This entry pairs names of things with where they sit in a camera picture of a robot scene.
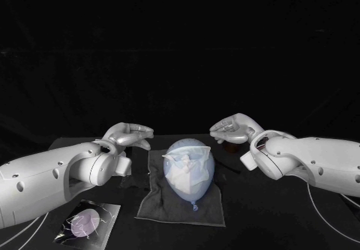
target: light blue balloon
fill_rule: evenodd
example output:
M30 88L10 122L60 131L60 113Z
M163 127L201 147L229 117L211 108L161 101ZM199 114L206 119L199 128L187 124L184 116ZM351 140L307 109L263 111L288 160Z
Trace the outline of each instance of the light blue balloon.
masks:
M178 140L168 148L167 150L167 153L180 148L180 147L186 147L186 146L206 146L203 142L200 142L199 140L196 139L181 139ZM213 156L211 156L211 152L209 152L209 159L206 160L206 163L204 163L204 166L206 166L206 169L207 169L207 172L209 172L209 179L206 181L201 182L201 186L200 186L200 189L199 189L199 192L194 193L194 194L186 194L183 191L180 191L174 185L168 182L167 180L167 183L168 185L171 186L174 192L177 193L177 195L188 202L191 202L193 204L193 210L197 211L197 205L194 204L196 201L203 197L207 189L209 189L209 186L210 186L210 183L211 183L211 178L213 178L213 171L214 171L214 161L213 161ZM164 158L164 174L167 175L168 173L168 170L170 170L170 161L168 159ZM196 172L191 172L191 176L190 177L194 177L194 179L199 178L199 176L196 176L196 174L200 174L196 173Z

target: gray towel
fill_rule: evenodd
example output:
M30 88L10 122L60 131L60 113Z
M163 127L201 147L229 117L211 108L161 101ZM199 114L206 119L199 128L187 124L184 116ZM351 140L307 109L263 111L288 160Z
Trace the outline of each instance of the gray towel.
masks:
M154 220L165 223L187 223L214 227L224 227L222 193L211 182L204 196L197 200L197 211L173 191L164 176L164 158L167 150L148 152L150 193L145 196L137 219Z

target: white cable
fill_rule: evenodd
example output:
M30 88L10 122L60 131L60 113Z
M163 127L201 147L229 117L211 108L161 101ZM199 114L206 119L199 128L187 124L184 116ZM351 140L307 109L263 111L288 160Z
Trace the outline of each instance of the white cable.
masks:
M37 229L36 229L36 231L34 231L34 233L33 233L31 237L29 238L27 242L29 242L29 241L30 241L30 239L33 238L33 236L34 236L34 234L36 234L37 230L40 229L42 224L39 225L39 227L37 227Z
M39 220L39 217L34 219L34 221L31 222L31 224L0 245L4 246L24 231L26 229L34 224L34 222Z
M341 196L357 206L357 207L360 207L360 205L347 197L347 196L344 196L343 194L341 194Z
M317 210L317 206L315 206L315 203L314 203L312 197L311 197L311 192L309 192L309 199L311 199L314 208L315 208L315 210ZM318 210L317 210L317 213L318 213L321 219L324 220L324 222L328 224L328 226L330 226L330 227L331 227L331 228L332 228L345 238L348 238L348 239L353 240L354 242L360 243L360 241L357 241L357 240L354 240L353 238L350 238L348 236L345 236L345 235L344 235L344 234L330 225L330 223L328 223L327 220L324 219L324 217L322 217L322 215L321 215L321 213L319 213Z

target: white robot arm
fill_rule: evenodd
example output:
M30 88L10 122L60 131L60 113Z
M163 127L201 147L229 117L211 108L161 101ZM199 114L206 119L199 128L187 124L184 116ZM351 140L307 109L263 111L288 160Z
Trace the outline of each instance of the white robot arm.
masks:
M311 186L360 197L360 144L345 140L292 135L260 128L243 114L224 118L210 128L217 140L249 142L240 161L273 180L302 178Z
M128 123L114 125L103 138L21 157L0 166L0 229L46 214L111 176L131 174L124 149L150 150L144 138L152 129Z

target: table surface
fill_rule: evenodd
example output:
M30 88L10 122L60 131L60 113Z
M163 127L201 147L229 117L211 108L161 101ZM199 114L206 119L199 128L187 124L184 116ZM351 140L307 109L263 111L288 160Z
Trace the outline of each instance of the table surface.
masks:
M151 150L167 149L184 138L194 138L211 147L216 164L214 182L222 191L226 227L167 224L139 220L139 203L148 194L148 152L131 148L132 175L112 177L103 186L80 193L75 199L55 209L23 249L75 249L52 243L60 225L80 199L121 205L109 241L111 249L360 249L360 244L341 236L325 224L314 209L305 182L288 176L278 181L266 177L259 168L247 171L239 157L247 152L249 144L240 145L236 153L224 151L223 146L209 134L157 135L148 139ZM91 142L98 138L59 138L50 149ZM360 240L360 222L354 217L340 195L311 187L317 208L330 224L350 237ZM19 249L31 236L43 217L27 231L1 250ZM4 242L30 224L0 230Z

